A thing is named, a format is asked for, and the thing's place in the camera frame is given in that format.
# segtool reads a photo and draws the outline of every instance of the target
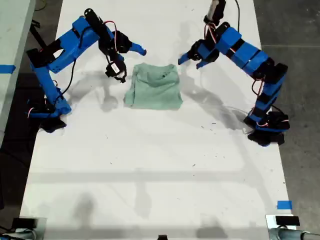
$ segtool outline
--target red wire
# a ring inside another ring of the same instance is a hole
[[[216,29],[216,25],[214,23],[207,23],[205,26],[204,26],[204,39],[206,39],[206,30],[207,30],[207,26],[209,25],[209,32],[210,32],[210,35],[214,41],[214,43],[216,44],[217,43],[217,40],[214,36],[214,34],[212,33],[211,29]]]
[[[117,50],[117,25],[114,21],[104,21],[103,24],[107,24],[107,23],[113,23],[114,24],[114,29],[115,29],[115,33],[114,33],[114,47],[115,47],[115,51],[118,52]]]

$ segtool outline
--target gray floor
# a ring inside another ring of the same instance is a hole
[[[263,50],[276,62],[289,66],[276,105],[289,115],[291,122],[280,153],[293,213],[300,217],[301,229],[320,233],[320,1],[254,3]],[[46,9],[34,14],[47,43],[55,38],[61,5],[62,0],[47,0]],[[37,46],[29,35],[26,49]],[[30,73],[25,57],[20,72]],[[19,215],[21,200],[12,201],[14,204],[0,211],[0,225],[10,226],[12,218]]]

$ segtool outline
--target folded green shirt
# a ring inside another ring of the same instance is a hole
[[[182,104],[177,67],[152,66],[142,63],[134,66],[131,88],[124,103],[136,109],[170,110]]]

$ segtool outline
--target concrete floor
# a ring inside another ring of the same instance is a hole
[[[276,105],[289,115],[291,122],[280,153],[293,213],[300,217],[301,229],[320,233],[320,1],[254,0],[254,4],[262,49],[289,66]],[[39,33],[46,43],[55,39],[61,5],[62,0],[47,0],[47,7],[34,13],[33,19],[41,23]],[[34,47],[38,45],[29,35],[25,49]],[[16,156],[28,166],[37,123],[22,124],[21,116],[16,113],[29,96],[28,91],[34,94],[33,88],[37,86],[26,56],[22,59],[17,86],[32,89],[16,90],[5,147],[14,149]],[[36,94],[43,93],[38,89]],[[13,217],[19,216],[28,176],[28,168],[12,160],[12,156],[6,155],[0,162],[1,169],[8,169],[1,176],[5,208],[0,210],[0,225],[7,228]]]
[[[293,213],[320,233],[320,1],[254,0],[262,49],[289,66],[276,102],[290,117],[280,147]]]

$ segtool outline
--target black cable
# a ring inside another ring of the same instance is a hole
[[[83,31],[81,32],[81,36],[80,36],[80,41],[79,41],[79,46],[78,48],[80,49],[82,47],[82,43],[83,43],[83,39],[84,39],[84,35],[85,35],[85,32],[89,29],[91,29],[92,27],[91,26],[87,26],[83,29]],[[73,61],[73,65],[72,65],[72,70],[71,70],[71,78],[70,78],[70,81],[69,81],[69,84],[68,86],[66,87],[66,89],[54,100],[53,102],[53,105],[55,106],[58,99],[61,98],[67,91],[68,89],[70,88],[71,86],[71,83],[72,83],[72,80],[74,78],[74,70],[75,70],[75,65],[76,65],[76,62],[77,62],[77,59],[74,59]]]
[[[40,1],[44,3],[44,6],[43,6],[43,7],[41,7],[41,8],[39,8],[39,9],[35,9],[34,11],[36,11],[36,12],[38,12],[38,11],[41,11],[41,10],[45,9],[45,8],[46,8],[46,6],[47,6],[47,1],[46,1],[46,0],[40,0]]]
[[[92,27],[91,26],[87,26],[83,29],[82,33],[81,33],[81,36],[80,36],[80,43],[79,43],[79,46],[78,48],[80,49],[82,47],[82,42],[84,40],[84,35],[85,35],[85,32],[88,30],[88,29],[91,29]]]
[[[9,152],[3,148],[0,148],[0,154],[6,154],[6,155],[12,157],[14,160],[21,163],[25,168],[29,169],[29,166],[27,164],[25,164],[24,161],[22,161],[19,157],[13,155],[11,152]]]
[[[3,226],[0,226],[0,229],[5,230],[6,232],[10,232],[10,231],[11,231],[10,229],[5,228],[5,227],[3,227]]]
[[[238,7],[238,32],[240,32],[240,6],[239,6],[239,3],[238,3],[238,0],[235,0],[235,3]]]
[[[7,234],[2,234],[1,235],[2,237],[6,237],[8,238],[9,240],[13,239],[13,240],[25,240],[23,238],[20,238],[20,237],[16,237],[16,236],[10,236],[10,235],[7,235]]]
[[[256,82],[257,82],[257,80],[255,79],[255,80],[253,81],[253,83],[252,83],[251,90],[252,90],[252,92],[253,92],[255,95],[259,96],[258,93],[254,90],[254,86],[255,86]],[[271,107],[277,109],[280,113],[284,114],[284,112],[283,112],[279,107],[276,107],[276,106],[273,105],[273,104],[271,105]]]

